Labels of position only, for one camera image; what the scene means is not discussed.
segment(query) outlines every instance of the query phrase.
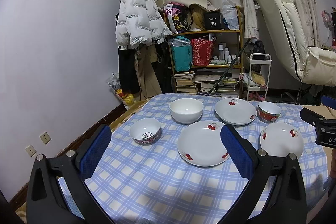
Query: metal screw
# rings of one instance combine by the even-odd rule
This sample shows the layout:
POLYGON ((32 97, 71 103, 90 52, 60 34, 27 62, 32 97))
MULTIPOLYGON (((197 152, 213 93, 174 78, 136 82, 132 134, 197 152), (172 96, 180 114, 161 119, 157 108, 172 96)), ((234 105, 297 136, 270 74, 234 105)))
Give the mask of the metal screw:
POLYGON ((36 156, 36 159, 37 159, 37 160, 42 160, 42 159, 43 159, 43 154, 38 154, 38 155, 36 156))
POLYGON ((69 151, 67 152, 67 157, 71 158, 74 154, 75 154, 75 151, 74 151, 74 150, 69 150, 69 151))
POLYGON ((296 160, 296 155, 294 153, 289 153, 289 157, 292 159, 292 160, 296 160))
POLYGON ((259 154, 260 156, 263 157, 263 156, 266 156, 267 153, 266 153, 265 150, 263 150, 263 149, 259 149, 259 150, 258 150, 258 154, 259 154))

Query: stack of books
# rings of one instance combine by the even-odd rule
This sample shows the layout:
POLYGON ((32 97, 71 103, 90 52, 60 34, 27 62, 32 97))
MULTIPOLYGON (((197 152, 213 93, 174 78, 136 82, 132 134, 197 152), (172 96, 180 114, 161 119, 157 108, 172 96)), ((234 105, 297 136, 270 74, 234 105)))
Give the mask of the stack of books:
MULTIPOLYGON (((201 88, 198 94, 206 95, 215 85, 216 81, 202 81, 201 88)), ((234 78, 224 78, 222 79, 217 87, 211 92, 211 96, 222 97, 222 98, 238 98, 239 91, 236 88, 237 80, 234 78)))
POLYGON ((194 75, 194 71, 176 72, 174 78, 176 80, 177 92, 197 94, 198 89, 193 80, 194 75))

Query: tablecloth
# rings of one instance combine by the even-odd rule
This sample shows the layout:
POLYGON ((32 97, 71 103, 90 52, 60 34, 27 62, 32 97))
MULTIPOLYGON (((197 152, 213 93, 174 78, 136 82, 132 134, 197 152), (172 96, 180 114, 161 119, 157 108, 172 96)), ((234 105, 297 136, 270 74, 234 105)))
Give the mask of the tablecloth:
MULTIPOLYGON (((177 140, 186 125, 172 119, 169 103, 187 97, 203 102, 201 120, 220 121, 215 104, 221 98, 178 93, 157 95, 112 134, 93 176, 85 180, 98 203, 118 224, 131 224, 143 217, 157 224, 217 223, 246 185, 247 180, 239 175, 232 159, 211 168, 199 168, 180 157, 177 140), (142 146, 132 140, 128 130, 146 117, 160 121, 162 136, 156 143, 142 146)), ((309 202, 321 193, 327 179, 326 155, 323 148, 315 144, 315 129, 300 119, 302 107, 278 105, 282 112, 277 121, 294 125, 304 139, 299 163, 309 202)), ((265 126, 266 123, 256 118, 246 126, 235 128, 258 148, 259 135, 265 126)), ((269 179, 251 216, 263 208, 273 179, 269 179)), ((80 215, 64 179, 60 178, 59 182, 71 210, 80 215)))

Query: electrical outlet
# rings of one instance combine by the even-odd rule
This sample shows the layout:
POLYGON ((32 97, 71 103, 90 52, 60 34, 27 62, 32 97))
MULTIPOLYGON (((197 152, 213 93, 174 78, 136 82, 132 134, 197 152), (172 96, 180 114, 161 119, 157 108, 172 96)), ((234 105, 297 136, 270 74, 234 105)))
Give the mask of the electrical outlet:
POLYGON ((36 153, 36 150, 32 145, 29 145, 26 148, 26 151, 27 151, 28 155, 31 156, 31 157, 34 156, 34 154, 36 153))
POLYGON ((44 144, 47 144, 49 141, 51 141, 51 138, 49 137, 47 132, 44 132, 41 136, 40 139, 44 144))

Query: black box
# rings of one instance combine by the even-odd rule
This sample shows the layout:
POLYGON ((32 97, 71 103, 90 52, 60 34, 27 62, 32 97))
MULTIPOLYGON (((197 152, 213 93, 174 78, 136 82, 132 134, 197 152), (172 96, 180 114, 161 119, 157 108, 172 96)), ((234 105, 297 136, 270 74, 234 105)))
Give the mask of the black box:
POLYGON ((206 30, 221 30, 221 13, 219 11, 204 13, 204 23, 206 30))

